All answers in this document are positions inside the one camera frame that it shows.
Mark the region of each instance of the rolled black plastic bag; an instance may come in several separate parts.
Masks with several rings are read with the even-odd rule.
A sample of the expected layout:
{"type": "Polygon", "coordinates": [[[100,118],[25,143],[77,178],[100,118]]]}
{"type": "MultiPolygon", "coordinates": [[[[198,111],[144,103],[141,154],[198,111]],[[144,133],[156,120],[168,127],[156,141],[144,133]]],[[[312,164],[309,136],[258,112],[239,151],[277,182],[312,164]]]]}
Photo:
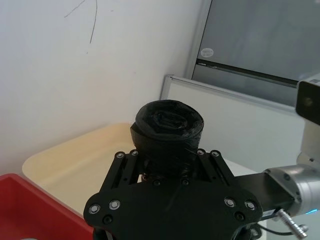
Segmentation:
{"type": "Polygon", "coordinates": [[[143,106],[131,126],[144,172],[157,178],[189,176],[197,158],[204,120],[192,107],[175,100],[143,106]]]}

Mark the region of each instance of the sticker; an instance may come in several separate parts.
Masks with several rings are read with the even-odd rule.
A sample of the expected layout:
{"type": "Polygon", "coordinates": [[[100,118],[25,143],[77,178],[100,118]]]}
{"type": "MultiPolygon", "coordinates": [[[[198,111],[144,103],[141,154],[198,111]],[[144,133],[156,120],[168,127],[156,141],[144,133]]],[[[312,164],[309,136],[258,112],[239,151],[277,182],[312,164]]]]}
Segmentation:
{"type": "Polygon", "coordinates": [[[201,50],[200,54],[204,58],[210,58],[214,55],[214,51],[211,48],[204,48],[201,50]]]}

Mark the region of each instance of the beige plastic tray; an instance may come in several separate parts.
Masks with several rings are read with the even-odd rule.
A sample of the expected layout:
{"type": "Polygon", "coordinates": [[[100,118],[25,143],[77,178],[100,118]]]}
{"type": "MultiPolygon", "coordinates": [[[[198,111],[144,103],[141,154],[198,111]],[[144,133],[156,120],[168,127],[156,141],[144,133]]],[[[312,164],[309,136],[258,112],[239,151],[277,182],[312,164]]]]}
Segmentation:
{"type": "Polygon", "coordinates": [[[22,172],[82,215],[87,200],[99,191],[115,153],[135,148],[130,126],[110,125],[40,152],[24,162],[22,172]]]}

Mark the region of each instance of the black plastic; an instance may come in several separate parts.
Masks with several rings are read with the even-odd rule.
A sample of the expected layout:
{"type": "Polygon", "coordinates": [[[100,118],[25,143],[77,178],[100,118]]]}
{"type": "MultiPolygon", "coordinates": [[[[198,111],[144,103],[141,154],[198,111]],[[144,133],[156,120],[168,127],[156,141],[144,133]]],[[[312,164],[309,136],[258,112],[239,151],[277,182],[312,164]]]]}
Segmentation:
{"type": "Polygon", "coordinates": [[[320,85],[299,83],[295,111],[304,119],[320,125],[320,85]]]}
{"type": "Polygon", "coordinates": [[[131,136],[145,173],[159,178],[189,176],[195,167],[204,127],[201,115],[175,100],[143,106],[131,127],[131,136]]]}
{"type": "Polygon", "coordinates": [[[263,206],[254,194],[238,185],[221,153],[213,152],[218,156],[198,155],[192,177],[148,178],[130,184],[122,184],[124,175],[138,180],[141,156],[117,158],[117,153],[104,187],[86,203],[85,221],[116,240],[249,240],[250,225],[260,221],[263,206]],[[227,206],[226,198],[233,199],[235,206],[227,206]],[[121,202],[119,209],[109,209],[112,200],[121,202]],[[246,201],[254,202],[256,210],[248,209],[246,201]],[[94,204],[100,205],[100,211],[90,214],[94,204]]]}

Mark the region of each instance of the white wall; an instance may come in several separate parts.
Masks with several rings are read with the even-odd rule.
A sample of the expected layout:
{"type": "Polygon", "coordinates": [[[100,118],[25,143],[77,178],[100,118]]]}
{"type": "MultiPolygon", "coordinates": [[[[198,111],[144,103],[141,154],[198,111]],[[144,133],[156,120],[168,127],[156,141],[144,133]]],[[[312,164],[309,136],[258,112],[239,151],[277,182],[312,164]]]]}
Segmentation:
{"type": "Polygon", "coordinates": [[[182,75],[201,0],[0,1],[0,174],[29,156],[133,121],[182,75]]]}

